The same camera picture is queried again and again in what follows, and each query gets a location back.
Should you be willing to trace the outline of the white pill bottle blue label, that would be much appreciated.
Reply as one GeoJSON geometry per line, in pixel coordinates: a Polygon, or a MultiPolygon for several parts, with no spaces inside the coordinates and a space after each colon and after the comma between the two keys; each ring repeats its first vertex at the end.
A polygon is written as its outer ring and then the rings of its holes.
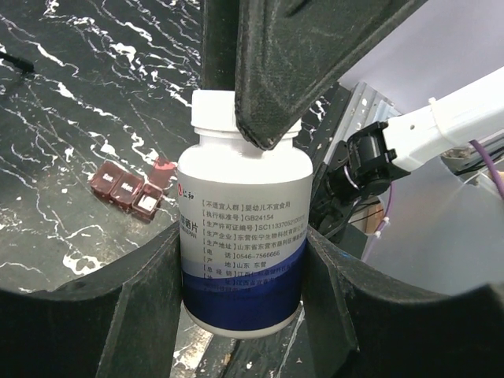
{"type": "Polygon", "coordinates": [[[246,141],[233,91],[196,90],[199,141],[177,166],[183,304],[215,335],[256,339],[300,305],[313,164],[295,123],[271,150],[246,141]]]}

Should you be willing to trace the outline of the brown weekly pill organizer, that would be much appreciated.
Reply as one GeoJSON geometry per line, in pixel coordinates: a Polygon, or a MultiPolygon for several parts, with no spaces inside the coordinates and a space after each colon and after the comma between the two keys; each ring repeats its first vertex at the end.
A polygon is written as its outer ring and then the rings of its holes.
{"type": "Polygon", "coordinates": [[[176,163],[157,157],[146,178],[127,172],[112,161],[105,161],[91,177],[93,194],[118,209],[150,223],[176,178],[176,163]]]}

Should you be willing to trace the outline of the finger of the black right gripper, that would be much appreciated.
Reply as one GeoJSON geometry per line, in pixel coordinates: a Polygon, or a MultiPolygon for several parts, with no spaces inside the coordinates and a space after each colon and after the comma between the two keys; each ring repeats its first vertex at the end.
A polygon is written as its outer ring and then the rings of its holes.
{"type": "Polygon", "coordinates": [[[422,1],[242,1],[235,115],[273,149],[311,105],[422,1]]]}
{"type": "Polygon", "coordinates": [[[202,1],[202,88],[235,90],[238,0],[202,1]]]}

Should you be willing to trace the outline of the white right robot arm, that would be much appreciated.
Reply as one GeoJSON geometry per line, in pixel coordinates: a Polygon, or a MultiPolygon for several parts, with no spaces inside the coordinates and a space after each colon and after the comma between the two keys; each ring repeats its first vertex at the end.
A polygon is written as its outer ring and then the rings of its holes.
{"type": "MultiPolygon", "coordinates": [[[[202,87],[231,92],[232,122],[272,150],[312,103],[419,7],[418,1],[204,1],[202,87]]],[[[339,142],[315,179],[309,223],[340,237],[395,180],[503,124],[503,72],[339,142]]]]}

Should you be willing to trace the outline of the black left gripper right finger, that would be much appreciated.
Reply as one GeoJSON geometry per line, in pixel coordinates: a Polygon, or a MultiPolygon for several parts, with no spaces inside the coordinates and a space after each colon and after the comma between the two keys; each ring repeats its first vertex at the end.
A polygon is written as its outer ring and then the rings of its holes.
{"type": "Polygon", "coordinates": [[[500,377],[503,286],[449,296],[307,233],[302,300],[319,377],[500,377]]]}

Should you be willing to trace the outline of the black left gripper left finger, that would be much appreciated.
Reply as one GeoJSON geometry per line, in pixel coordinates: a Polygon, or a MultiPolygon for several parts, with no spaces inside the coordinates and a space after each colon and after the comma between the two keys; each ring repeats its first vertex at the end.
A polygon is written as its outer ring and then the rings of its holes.
{"type": "Polygon", "coordinates": [[[177,224],[55,291],[1,293],[4,377],[167,377],[180,318],[177,224]]]}

